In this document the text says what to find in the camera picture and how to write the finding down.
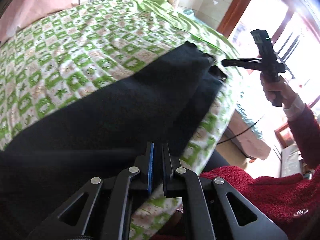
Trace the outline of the person's right hand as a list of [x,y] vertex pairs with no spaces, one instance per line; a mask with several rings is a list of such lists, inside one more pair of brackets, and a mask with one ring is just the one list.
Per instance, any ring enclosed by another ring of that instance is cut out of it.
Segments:
[[297,97],[297,93],[288,85],[286,80],[280,76],[279,82],[267,82],[263,73],[260,74],[260,82],[268,101],[274,102],[276,92],[281,94],[281,104],[289,109]]

